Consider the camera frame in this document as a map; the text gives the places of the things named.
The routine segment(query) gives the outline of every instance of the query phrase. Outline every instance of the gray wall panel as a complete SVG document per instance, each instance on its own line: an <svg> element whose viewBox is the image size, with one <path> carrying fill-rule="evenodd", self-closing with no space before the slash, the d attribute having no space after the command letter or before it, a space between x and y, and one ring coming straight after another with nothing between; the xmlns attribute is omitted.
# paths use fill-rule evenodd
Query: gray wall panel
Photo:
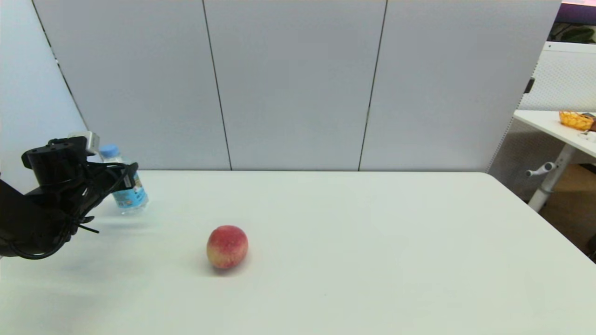
<svg viewBox="0 0 596 335"><path fill-rule="evenodd" d="M205 6L232 168L357 170L385 2Z"/></svg>
<svg viewBox="0 0 596 335"><path fill-rule="evenodd" d="M362 170L485 170L560 1L389 1Z"/></svg>
<svg viewBox="0 0 596 335"><path fill-rule="evenodd" d="M35 0L89 130L143 169L229 169L201 1Z"/></svg>

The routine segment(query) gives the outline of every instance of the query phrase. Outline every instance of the peach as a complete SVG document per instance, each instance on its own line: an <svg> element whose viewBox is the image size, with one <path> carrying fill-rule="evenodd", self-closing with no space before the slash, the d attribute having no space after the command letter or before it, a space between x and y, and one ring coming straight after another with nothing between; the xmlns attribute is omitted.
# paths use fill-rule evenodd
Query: peach
<svg viewBox="0 0 596 335"><path fill-rule="evenodd" d="M219 269L229 269L240 264L249 250L249 240L236 226L217 227L207 242L207 258Z"/></svg>

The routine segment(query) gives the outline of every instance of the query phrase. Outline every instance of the orange basket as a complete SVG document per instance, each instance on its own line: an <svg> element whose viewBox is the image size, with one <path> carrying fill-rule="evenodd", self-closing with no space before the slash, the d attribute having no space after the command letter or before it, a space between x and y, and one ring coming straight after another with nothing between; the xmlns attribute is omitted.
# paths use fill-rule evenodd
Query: orange basket
<svg viewBox="0 0 596 335"><path fill-rule="evenodd" d="M587 131L594 123L593 118L570 110L559 111L559 119L561 119L561 123L564 126L575 128L581 131Z"/></svg>

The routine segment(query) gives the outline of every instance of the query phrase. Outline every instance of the white table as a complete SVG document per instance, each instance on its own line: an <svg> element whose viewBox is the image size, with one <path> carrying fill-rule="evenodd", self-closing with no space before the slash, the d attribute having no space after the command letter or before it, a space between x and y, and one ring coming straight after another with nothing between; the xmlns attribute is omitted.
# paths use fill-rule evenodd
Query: white table
<svg viewBox="0 0 596 335"><path fill-rule="evenodd" d="M548 173L528 203L538 212L548 200L577 149L596 157L596 143L579 137L581 131L562 125L557 111L517 110L513 117L565 142L565 146L555 161L557 168Z"/></svg>
<svg viewBox="0 0 596 335"><path fill-rule="evenodd" d="M596 266L482 173L143 171L42 261L2 260L2 335L596 333ZM219 225L246 261L207 263Z"/></svg>

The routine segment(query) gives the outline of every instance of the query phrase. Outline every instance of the water bottle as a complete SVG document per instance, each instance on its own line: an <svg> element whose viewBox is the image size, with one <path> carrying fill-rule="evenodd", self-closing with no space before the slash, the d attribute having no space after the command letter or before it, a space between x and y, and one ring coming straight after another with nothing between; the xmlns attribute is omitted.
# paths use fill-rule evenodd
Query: water bottle
<svg viewBox="0 0 596 335"><path fill-rule="evenodd" d="M120 155L118 146L113 144L101 147L100 154L104 163L131 163ZM149 197L145 193L145 189L137 173L135 173L135 186L132 189L116 191L112 195L122 215L132 215L142 212L149 202Z"/></svg>

